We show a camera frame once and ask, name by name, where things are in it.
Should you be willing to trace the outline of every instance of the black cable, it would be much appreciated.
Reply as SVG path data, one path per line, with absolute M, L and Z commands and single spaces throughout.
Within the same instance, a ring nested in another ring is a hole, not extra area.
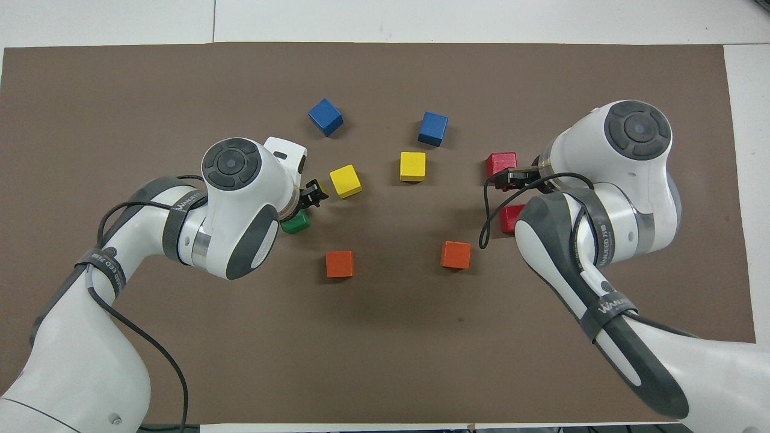
M 200 428 L 200 425 L 198 424 L 187 424 L 185 425 L 185 428 Z M 174 427 L 145 427 L 143 425 L 139 426 L 139 430 L 142 431 L 172 431 L 172 430 L 178 430 L 179 426 Z
M 700 340 L 700 337 L 695 334 L 690 334 L 687 331 L 683 331 L 681 329 L 677 329 L 672 326 L 668 326 L 667 324 L 662 324 L 660 322 L 653 321 L 652 319 L 648 319 L 644 316 L 640 316 L 639 314 L 632 313 L 630 310 L 624 311 L 622 313 L 625 317 L 628 317 L 629 319 L 632 319 L 633 321 L 637 321 L 641 324 L 646 324 L 648 326 L 652 326 L 654 328 L 657 328 L 661 331 L 670 332 L 672 334 L 681 335 L 682 337 L 690 337 L 690 338 L 697 338 Z
M 583 220 L 583 217 L 586 216 L 586 208 L 583 203 L 580 203 L 580 210 L 577 212 L 577 218 L 575 218 L 575 222 L 572 225 L 572 231 L 570 232 L 570 245 L 572 247 L 572 258 L 574 259 L 575 266 L 579 269 L 580 272 L 583 272 L 585 269 L 583 269 L 583 264 L 580 263 L 580 251 L 578 249 L 578 227 L 580 226 L 581 221 Z
M 118 311 L 115 310 L 115 308 L 110 307 L 97 293 L 96 290 L 94 290 L 93 287 L 89 287 L 89 294 L 91 295 L 91 298 L 106 312 L 110 313 L 115 319 L 118 319 L 120 323 L 124 324 L 125 326 L 131 328 L 131 331 L 136 332 L 140 337 L 147 340 L 148 343 L 152 344 L 152 346 L 155 347 L 155 349 L 158 349 L 158 351 L 163 355 L 163 357 L 166 358 L 166 360 L 171 364 L 171 367 L 174 368 L 174 371 L 176 371 L 176 375 L 179 376 L 179 383 L 182 384 L 182 394 L 183 394 L 183 401 L 182 401 L 182 422 L 179 423 L 179 433 L 183 433 L 185 431 L 185 424 L 187 422 L 187 404 L 189 402 L 189 396 L 187 394 L 187 381 L 185 381 L 185 375 L 182 373 L 182 369 L 179 368 L 179 365 L 174 361 L 174 358 L 171 356 L 171 354 L 166 350 L 165 347 L 163 347 L 158 341 L 155 340 L 155 338 L 150 337 L 149 334 L 147 334 L 142 328 L 136 326 L 133 322 L 131 322 L 129 319 L 125 318 L 122 314 L 120 314 Z
M 124 207 L 128 206 L 154 206 L 159 207 L 161 209 L 170 210 L 171 206 L 163 203 L 157 203 L 154 201 L 127 201 L 120 203 L 119 205 L 114 206 L 112 209 L 108 210 L 107 213 L 102 217 L 102 220 L 99 221 L 99 229 L 96 232 L 96 246 L 98 248 L 104 247 L 104 226 L 107 224 L 107 220 L 118 210 L 121 210 Z
M 181 176 L 177 176 L 176 179 L 182 180 L 182 179 L 195 179 L 200 180 L 203 182 L 203 176 L 198 176 L 197 174 L 183 174 Z
M 540 185 L 543 185 L 549 180 L 556 179 L 558 177 L 574 177 L 575 179 L 582 180 L 585 182 L 585 184 L 588 186 L 589 189 L 594 189 L 594 184 L 582 174 L 579 173 L 556 173 L 551 174 L 550 176 L 541 177 L 538 180 L 535 180 L 534 182 L 530 183 L 529 185 L 525 186 L 524 188 L 521 188 L 518 190 L 514 195 L 508 197 L 503 203 L 500 204 L 500 206 L 497 207 L 497 209 L 494 210 L 494 212 L 490 215 L 489 213 L 489 196 L 487 195 L 487 187 L 489 186 L 489 182 L 495 178 L 495 176 L 498 176 L 501 173 L 504 173 L 506 170 L 502 170 L 500 172 L 495 173 L 494 175 L 490 176 L 487 180 L 484 181 L 484 212 L 487 215 L 487 220 L 484 222 L 484 226 L 481 227 L 481 233 L 479 233 L 479 248 L 482 250 L 489 245 L 489 236 L 491 233 L 491 224 L 492 220 L 497 216 L 497 214 L 510 202 L 514 201 L 517 197 L 519 197 L 521 194 L 526 193 L 529 190 L 533 190 Z

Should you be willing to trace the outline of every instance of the yellow cube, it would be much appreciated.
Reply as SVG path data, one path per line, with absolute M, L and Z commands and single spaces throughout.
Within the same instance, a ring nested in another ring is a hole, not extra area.
M 334 189 L 337 191 L 340 199 L 361 192 L 361 181 L 358 180 L 358 175 L 356 175 L 356 169 L 353 168 L 353 165 L 347 165 L 341 169 L 334 170 L 329 173 L 329 176 L 332 178 Z
M 425 180 L 425 152 L 402 152 L 398 179 L 402 182 Z

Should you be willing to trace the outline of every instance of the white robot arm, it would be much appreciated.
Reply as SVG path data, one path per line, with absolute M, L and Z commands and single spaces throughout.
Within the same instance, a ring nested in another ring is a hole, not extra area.
M 300 190 L 306 155 L 274 137 L 264 146 L 226 139 L 203 157 L 206 191 L 174 177 L 137 191 L 129 199 L 137 204 L 100 236 L 35 322 L 29 360 L 0 398 L 0 431 L 136 432 L 149 406 L 147 370 L 89 288 L 111 305 L 154 254 L 228 280 L 251 272 L 280 221 L 326 198 L 315 181 Z
M 519 251 L 650 408 L 696 432 L 770 431 L 770 351 L 648 321 L 599 271 L 673 240 L 681 207 L 666 172 L 671 138 L 666 118 L 639 101 L 595 109 L 564 131 L 538 174 L 579 173 L 593 189 L 548 180 L 551 193 L 516 222 Z

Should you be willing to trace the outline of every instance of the wooden block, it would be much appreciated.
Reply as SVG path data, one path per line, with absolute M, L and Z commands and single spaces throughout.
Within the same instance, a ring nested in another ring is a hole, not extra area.
M 470 267 L 470 244 L 448 240 L 441 247 L 441 266 L 455 269 Z
M 514 234 L 516 220 L 519 218 L 519 213 L 521 213 L 524 206 L 526 205 L 506 206 L 500 211 L 500 231 L 505 234 Z
M 356 175 L 356 169 L 353 168 L 353 165 L 347 165 L 334 170 L 329 173 L 329 176 L 332 178 L 334 189 L 337 191 L 340 199 L 360 193 L 362 190 L 361 182 L 358 180 L 358 175 Z
M 353 276 L 353 251 L 326 253 L 326 276 L 329 278 Z
M 430 144 L 431 146 L 441 146 L 441 140 L 444 139 L 448 122 L 448 117 L 426 111 L 423 115 L 423 122 L 420 124 L 420 133 L 417 135 L 417 141 Z
M 425 152 L 402 152 L 398 179 L 402 182 L 425 180 Z
M 291 220 L 281 223 L 281 229 L 284 233 L 294 234 L 300 230 L 305 230 L 310 227 L 310 218 L 307 217 L 307 212 L 302 209 L 297 212 L 295 217 Z
M 310 109 L 307 115 L 327 137 L 343 123 L 342 113 L 326 98 L 321 99 L 321 102 Z
M 507 168 L 516 168 L 515 152 L 492 153 L 487 157 L 487 178 Z

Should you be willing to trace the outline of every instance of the white tabletop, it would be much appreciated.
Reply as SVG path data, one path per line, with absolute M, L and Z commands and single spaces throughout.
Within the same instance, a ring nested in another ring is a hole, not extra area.
M 770 346 L 770 266 L 765 264 L 770 256 L 770 224 L 764 221 L 770 214 L 765 188 L 770 180 L 770 13 L 753 1 L 0 1 L 0 48 L 230 41 L 725 45 L 731 102 L 725 109 L 732 110 L 735 132 L 755 333 L 759 344 Z M 464 426 L 356 425 L 352 429 Z M 203 430 L 345 429 L 334 427 L 231 425 Z

